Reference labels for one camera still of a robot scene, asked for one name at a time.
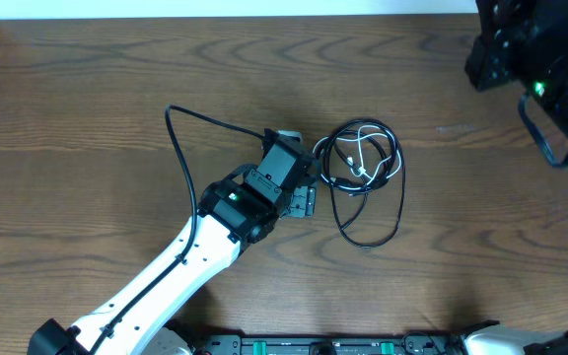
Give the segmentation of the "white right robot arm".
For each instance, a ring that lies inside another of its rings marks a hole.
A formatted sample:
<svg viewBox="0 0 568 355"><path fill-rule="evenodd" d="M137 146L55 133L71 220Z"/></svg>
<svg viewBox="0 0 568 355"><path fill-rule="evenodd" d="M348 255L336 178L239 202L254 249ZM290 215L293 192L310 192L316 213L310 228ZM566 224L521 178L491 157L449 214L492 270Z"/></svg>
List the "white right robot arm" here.
<svg viewBox="0 0 568 355"><path fill-rule="evenodd" d="M521 82L523 124L551 167L568 168L568 153L557 160L526 112L535 100L568 139L568 1L482 0L476 7L481 33L464 66L471 85L485 91Z"/></svg>

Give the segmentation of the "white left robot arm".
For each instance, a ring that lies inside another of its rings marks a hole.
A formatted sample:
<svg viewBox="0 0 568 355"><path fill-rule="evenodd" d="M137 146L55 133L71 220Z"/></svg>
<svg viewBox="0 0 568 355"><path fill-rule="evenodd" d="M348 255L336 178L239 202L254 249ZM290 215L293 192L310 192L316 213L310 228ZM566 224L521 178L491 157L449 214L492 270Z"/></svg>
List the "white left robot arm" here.
<svg viewBox="0 0 568 355"><path fill-rule="evenodd" d="M201 286L273 231L309 182L314 157L300 133L269 131L263 149L258 166L210 184L195 216L121 291L69 327L49 319L30 338L29 353L142 353Z"/></svg>

